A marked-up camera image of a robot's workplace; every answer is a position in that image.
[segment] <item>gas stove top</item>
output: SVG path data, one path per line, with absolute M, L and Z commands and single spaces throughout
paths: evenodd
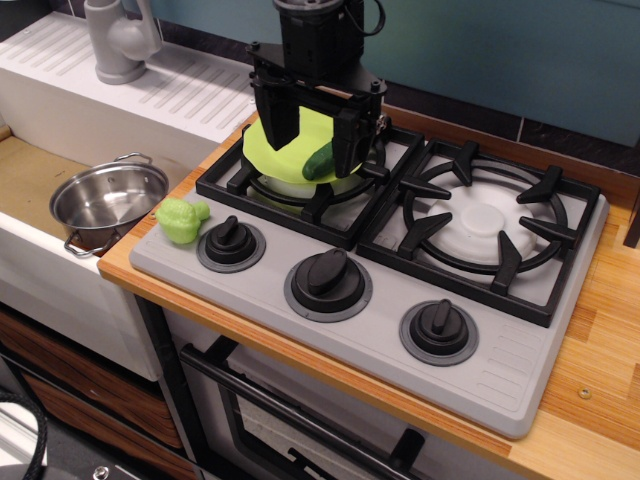
M 211 207 L 199 240 L 177 246 L 155 226 L 130 260 L 427 401 L 522 437 L 609 207 L 597 188 L 555 167 L 541 172 L 479 150 L 437 140 L 424 147 L 420 136 L 398 131 L 385 145 L 388 173 L 376 163 L 357 182 L 373 177 L 366 188 L 317 207 L 319 197 L 335 192 L 316 191 L 300 205 L 264 198 L 246 179 L 264 180 L 242 172 L 240 149 L 232 148 L 186 197 Z M 228 191 L 237 185 L 245 186 Z M 465 246 L 471 237 L 474 245 Z

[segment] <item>grey backsplash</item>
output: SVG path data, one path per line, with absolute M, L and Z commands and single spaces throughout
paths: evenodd
M 83 0 L 50 0 L 53 10 L 84 17 Z M 250 63 L 245 45 L 181 25 L 160 21 L 165 41 Z M 389 83 L 385 102 L 508 140 L 569 155 L 640 177 L 640 147 L 629 148 L 552 125 Z

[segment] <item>dark wall tile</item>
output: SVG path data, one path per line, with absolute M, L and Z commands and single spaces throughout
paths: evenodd
M 69 0 L 76 17 L 86 18 L 84 14 L 84 0 Z
M 46 0 L 0 2 L 0 42 L 48 15 L 51 7 Z
M 162 29 L 162 37 L 166 42 L 252 64 L 251 57 L 246 52 L 245 43 L 162 20 L 160 21 L 160 28 Z
M 394 83 L 388 84 L 385 102 L 509 140 L 518 138 L 521 119 L 515 115 Z
M 640 149 L 526 120 L 520 141 L 640 177 Z
M 54 12 L 66 13 L 67 15 L 73 15 L 71 12 L 71 5 L 69 0 L 49 0 L 49 5 Z

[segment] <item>cucumber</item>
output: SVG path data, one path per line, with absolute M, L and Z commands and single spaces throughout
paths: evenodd
M 333 160 L 333 148 L 331 142 L 320 147 L 313 155 L 309 157 L 302 167 L 302 176 L 305 180 L 316 180 L 325 175 L 329 175 L 335 170 L 335 162 Z

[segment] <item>screw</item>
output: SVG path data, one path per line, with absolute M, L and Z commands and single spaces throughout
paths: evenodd
M 583 387 L 583 388 L 579 389 L 578 390 L 578 395 L 583 400 L 589 400 L 591 398 L 591 396 L 592 396 L 591 390 L 589 390 L 587 387 Z
M 93 480 L 106 480 L 109 478 L 109 469 L 107 467 L 98 467 L 93 472 Z

